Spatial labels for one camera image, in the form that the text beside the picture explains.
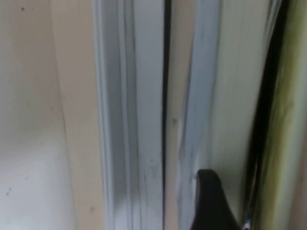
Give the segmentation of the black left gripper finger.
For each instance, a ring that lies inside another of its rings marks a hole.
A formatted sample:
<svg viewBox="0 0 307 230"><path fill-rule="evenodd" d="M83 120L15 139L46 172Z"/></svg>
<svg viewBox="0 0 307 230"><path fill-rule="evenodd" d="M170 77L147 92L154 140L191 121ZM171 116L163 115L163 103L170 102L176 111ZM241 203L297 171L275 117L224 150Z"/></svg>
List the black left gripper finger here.
<svg viewBox="0 0 307 230"><path fill-rule="evenodd" d="M196 210L192 230L239 230L218 174L211 169L197 172Z"/></svg>

